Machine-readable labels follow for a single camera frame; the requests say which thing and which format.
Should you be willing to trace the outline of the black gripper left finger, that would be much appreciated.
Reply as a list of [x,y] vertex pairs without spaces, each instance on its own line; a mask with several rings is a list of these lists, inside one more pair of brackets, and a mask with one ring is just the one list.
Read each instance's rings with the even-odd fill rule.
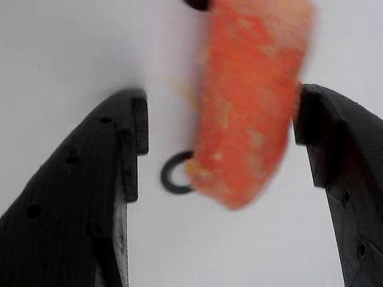
[[127,205],[147,152],[145,91],[100,103],[1,216],[1,285],[127,286]]

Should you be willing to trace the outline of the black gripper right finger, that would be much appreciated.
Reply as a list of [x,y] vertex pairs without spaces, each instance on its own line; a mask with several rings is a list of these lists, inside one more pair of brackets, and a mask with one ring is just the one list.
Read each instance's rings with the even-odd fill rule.
[[382,120],[351,99],[304,84],[293,122],[324,188],[346,286],[382,285]]

